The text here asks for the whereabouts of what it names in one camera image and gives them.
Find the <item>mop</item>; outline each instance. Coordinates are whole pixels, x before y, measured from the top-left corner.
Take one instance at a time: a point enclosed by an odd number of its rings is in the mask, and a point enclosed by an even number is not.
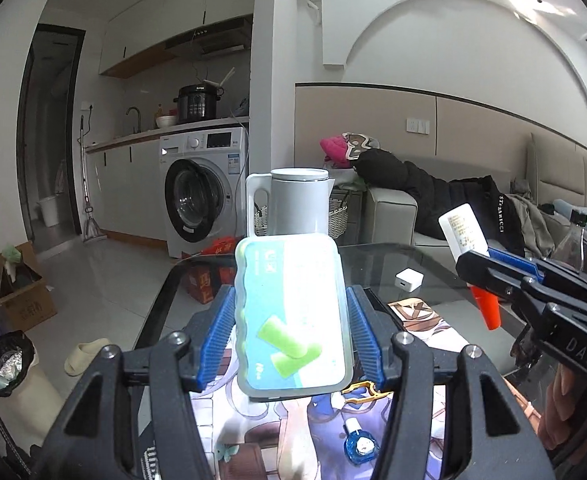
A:
[[[85,228],[82,232],[82,241],[83,242],[91,242],[94,240],[102,240],[107,238],[107,235],[104,234],[100,227],[98,227],[98,222],[93,218],[91,214],[93,212],[93,207],[91,206],[90,201],[90,190],[87,186],[87,160],[85,157],[85,133],[83,128],[83,120],[84,116],[80,116],[80,159],[81,159],[81,168],[82,168],[82,187],[85,192]]]

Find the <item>kettle handle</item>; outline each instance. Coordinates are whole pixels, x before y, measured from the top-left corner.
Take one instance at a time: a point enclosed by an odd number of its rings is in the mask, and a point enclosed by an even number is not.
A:
[[[254,224],[254,195],[256,191],[262,189],[267,193],[267,201],[271,195],[271,173],[253,173],[247,177],[247,236],[256,236],[256,226]]]

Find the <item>white bucket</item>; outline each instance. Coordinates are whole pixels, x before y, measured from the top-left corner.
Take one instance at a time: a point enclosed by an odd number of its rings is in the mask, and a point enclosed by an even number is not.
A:
[[[43,221],[47,227],[59,224],[61,221],[61,202],[65,197],[64,194],[52,195],[38,201],[41,211],[43,212]]]

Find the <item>black gripper frame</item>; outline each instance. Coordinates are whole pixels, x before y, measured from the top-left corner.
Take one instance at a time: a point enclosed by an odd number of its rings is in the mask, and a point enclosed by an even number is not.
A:
[[[523,410],[487,355],[429,348],[406,333],[371,290],[352,288],[380,349],[385,391],[393,402],[372,480],[423,480],[433,386],[446,385],[441,478],[551,480],[553,471]],[[223,286],[209,310],[150,348],[101,351],[49,431],[33,480],[140,478],[131,389],[150,387],[152,425],[163,480],[210,480],[189,392],[198,390],[200,349],[209,325],[233,293]]]
[[[549,452],[561,465],[587,439],[587,275],[552,260],[532,259],[542,282],[509,264],[469,251],[458,259],[458,275],[512,304],[531,329],[531,340],[577,374],[572,390],[579,401],[567,423],[570,437]]]

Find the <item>ceiling light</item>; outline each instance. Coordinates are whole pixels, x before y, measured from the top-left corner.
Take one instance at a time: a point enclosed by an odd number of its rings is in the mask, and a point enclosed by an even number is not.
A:
[[[515,9],[522,15],[529,18],[529,20],[535,20],[535,11],[547,12],[548,14],[557,14],[558,16],[564,16],[566,12],[558,9],[549,2],[542,0],[509,0]]]

